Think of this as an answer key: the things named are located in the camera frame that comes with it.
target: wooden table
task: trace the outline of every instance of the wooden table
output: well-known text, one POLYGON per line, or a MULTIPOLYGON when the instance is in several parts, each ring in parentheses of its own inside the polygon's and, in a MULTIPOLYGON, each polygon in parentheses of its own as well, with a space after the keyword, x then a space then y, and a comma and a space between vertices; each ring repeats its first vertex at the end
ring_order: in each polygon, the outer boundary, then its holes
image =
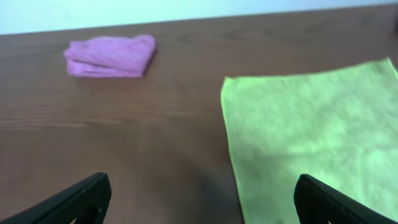
POLYGON ((95 173, 106 223, 242 223, 224 77, 286 75, 398 52, 396 5, 0 36, 0 219, 95 173), (142 79, 74 78, 70 40, 152 34, 142 79))

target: brown wooden surface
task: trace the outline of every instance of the brown wooden surface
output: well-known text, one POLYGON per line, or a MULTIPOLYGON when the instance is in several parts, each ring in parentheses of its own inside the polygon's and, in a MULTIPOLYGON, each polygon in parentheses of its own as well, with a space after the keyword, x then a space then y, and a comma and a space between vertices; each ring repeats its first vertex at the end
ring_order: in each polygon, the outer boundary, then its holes
POLYGON ((0 36, 0 219, 95 173, 106 223, 242 223, 220 106, 224 77, 286 75, 398 52, 396 6, 0 36), (73 78, 63 50, 152 34, 142 79, 73 78))

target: pink towel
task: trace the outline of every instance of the pink towel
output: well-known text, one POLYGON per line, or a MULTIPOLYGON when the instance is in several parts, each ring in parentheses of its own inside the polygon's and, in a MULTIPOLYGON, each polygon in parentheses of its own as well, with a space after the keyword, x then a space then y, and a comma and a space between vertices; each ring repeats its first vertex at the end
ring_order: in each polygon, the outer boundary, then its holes
POLYGON ((141 77, 155 47, 151 35, 72 41, 64 52, 67 72, 76 77, 141 77))

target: lime green cloth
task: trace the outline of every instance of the lime green cloth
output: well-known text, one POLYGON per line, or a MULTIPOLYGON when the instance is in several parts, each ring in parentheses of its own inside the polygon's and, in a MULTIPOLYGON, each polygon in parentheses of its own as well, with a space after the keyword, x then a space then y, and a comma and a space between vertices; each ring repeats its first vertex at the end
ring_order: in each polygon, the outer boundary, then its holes
POLYGON ((398 80, 388 58, 227 78, 221 102, 246 224, 299 223, 293 194, 304 173, 398 220, 398 80))

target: microfiber cloth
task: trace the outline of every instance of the microfiber cloth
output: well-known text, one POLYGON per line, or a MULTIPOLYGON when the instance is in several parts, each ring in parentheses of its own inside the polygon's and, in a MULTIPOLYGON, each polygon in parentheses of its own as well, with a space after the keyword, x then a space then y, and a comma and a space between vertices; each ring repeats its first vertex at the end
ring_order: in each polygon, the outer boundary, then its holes
POLYGON ((77 77, 141 77, 155 47, 151 35, 71 41, 64 52, 67 72, 77 77))
POLYGON ((227 78, 221 103, 246 224, 299 223, 300 174, 398 220, 398 79, 388 58, 227 78))

